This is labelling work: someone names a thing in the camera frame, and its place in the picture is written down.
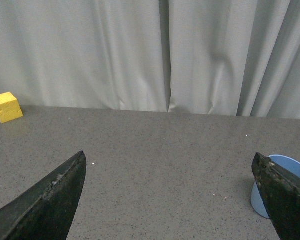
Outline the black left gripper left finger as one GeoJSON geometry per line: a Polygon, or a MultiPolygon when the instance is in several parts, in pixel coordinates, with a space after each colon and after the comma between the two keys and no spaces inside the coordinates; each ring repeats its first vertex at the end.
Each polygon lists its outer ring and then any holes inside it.
{"type": "Polygon", "coordinates": [[[82,195],[87,171],[76,153],[0,209],[0,240],[65,240],[82,195]]]}

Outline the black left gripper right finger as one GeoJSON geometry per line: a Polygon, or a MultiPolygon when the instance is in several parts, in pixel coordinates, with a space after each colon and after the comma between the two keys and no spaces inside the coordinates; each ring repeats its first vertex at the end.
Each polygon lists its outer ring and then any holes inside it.
{"type": "Polygon", "coordinates": [[[251,169],[265,210],[281,240],[300,240],[300,177],[257,152],[251,169]]]}

